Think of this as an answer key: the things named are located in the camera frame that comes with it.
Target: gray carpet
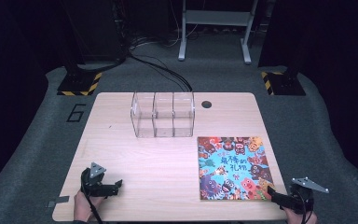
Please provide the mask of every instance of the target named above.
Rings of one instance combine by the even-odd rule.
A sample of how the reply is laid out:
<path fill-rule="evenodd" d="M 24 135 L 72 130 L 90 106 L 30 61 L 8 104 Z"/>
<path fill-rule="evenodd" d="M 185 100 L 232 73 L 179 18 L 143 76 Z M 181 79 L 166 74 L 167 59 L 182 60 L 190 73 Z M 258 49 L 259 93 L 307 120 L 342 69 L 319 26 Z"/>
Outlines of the gray carpet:
<path fill-rule="evenodd" d="M 261 72 L 284 71 L 284 68 L 257 68 L 263 34 L 256 36 L 251 48 L 253 63 L 245 65 L 240 38 L 239 35 L 211 35 L 189 40 L 184 62 L 177 60 L 179 43 L 170 48 L 159 44 L 143 45 L 132 53 L 159 58 L 185 77 L 194 92 L 253 93 L 287 190 L 292 177 L 308 176 L 330 189 L 329 194 L 314 191 L 315 212 L 320 223 L 358 223 L 358 171 L 345 160 L 331 133 L 324 100 L 318 90 L 309 79 L 299 75 L 307 96 L 269 96 Z M 53 208 L 46 208 L 46 205 L 60 194 L 99 92 L 181 91 L 175 83 L 133 59 L 103 72 L 91 96 L 56 95 L 65 73 L 63 68 L 57 68 L 47 74 L 46 97 L 0 174 L 0 223 L 54 223 Z M 66 122 L 75 105 L 80 105 L 77 109 L 84 111 L 82 119 Z"/>

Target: colorful book cover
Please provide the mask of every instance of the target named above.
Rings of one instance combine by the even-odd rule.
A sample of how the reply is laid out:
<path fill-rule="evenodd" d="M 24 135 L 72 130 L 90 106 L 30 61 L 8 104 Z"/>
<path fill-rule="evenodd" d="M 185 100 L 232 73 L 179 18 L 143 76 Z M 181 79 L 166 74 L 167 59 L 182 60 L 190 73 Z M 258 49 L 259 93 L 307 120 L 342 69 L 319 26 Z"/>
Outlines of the colorful book cover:
<path fill-rule="evenodd" d="M 274 188 L 260 137 L 198 137 L 202 200 L 270 200 Z"/>

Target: white shelf frame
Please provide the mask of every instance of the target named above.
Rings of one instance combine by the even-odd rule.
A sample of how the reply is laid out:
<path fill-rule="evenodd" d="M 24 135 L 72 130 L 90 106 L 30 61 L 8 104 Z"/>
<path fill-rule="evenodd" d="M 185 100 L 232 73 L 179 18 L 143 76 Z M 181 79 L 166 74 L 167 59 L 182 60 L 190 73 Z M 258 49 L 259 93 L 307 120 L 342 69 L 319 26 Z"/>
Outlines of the white shelf frame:
<path fill-rule="evenodd" d="M 255 17 L 255 9 L 258 0 L 254 0 L 250 12 L 233 11 L 205 11 L 205 10 L 187 10 L 186 0 L 183 0 L 182 11 L 182 40 L 179 48 L 179 61 L 185 60 L 186 55 L 186 25 L 187 24 L 208 24 L 208 25 L 232 25 L 246 26 L 245 35 L 241 38 L 241 47 L 243 60 L 246 64 L 251 64 L 251 56 L 248 48 L 249 34 L 252 29 L 252 23 Z"/>

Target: table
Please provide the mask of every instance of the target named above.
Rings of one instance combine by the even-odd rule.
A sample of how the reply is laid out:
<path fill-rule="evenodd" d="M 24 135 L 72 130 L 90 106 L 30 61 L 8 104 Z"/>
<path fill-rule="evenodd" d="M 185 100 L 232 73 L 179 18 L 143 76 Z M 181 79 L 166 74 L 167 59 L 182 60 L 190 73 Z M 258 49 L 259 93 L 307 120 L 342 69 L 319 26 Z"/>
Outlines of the table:
<path fill-rule="evenodd" d="M 260 136 L 276 190 L 286 194 L 255 97 L 239 92 L 195 92 L 192 137 L 136 138 L 131 123 L 132 92 L 100 93 L 90 112 L 57 203 L 56 221 L 73 219 L 80 175 L 95 161 L 104 184 L 123 179 L 118 196 L 99 209 L 104 221 L 212 221 L 285 219 L 276 203 L 200 200 L 198 136 Z M 201 103 L 210 101 L 212 107 Z"/>

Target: human hand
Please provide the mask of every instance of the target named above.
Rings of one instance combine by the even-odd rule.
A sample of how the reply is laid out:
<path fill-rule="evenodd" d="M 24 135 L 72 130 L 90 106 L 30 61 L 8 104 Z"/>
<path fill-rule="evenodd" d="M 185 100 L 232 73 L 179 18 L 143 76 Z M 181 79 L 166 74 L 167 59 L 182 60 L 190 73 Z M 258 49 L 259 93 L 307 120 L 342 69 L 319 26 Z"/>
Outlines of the human hand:
<path fill-rule="evenodd" d="M 86 196 L 82 191 L 78 191 L 74 197 L 75 199 L 75 208 L 74 208 L 74 220 L 88 222 L 92 216 L 92 211 L 90 204 L 86 199 Z M 104 197 L 89 197 L 89 200 L 98 210 L 100 204 L 102 203 Z"/>
<path fill-rule="evenodd" d="M 283 207 L 284 212 L 287 216 L 287 223 L 288 224 L 301 224 L 303 215 L 296 214 L 292 209 Z M 310 215 L 310 212 L 307 212 L 306 214 L 306 220 L 310 216 L 310 219 L 307 221 L 307 224 L 316 224 L 318 222 L 318 218 L 316 217 L 316 214 L 312 212 Z"/>

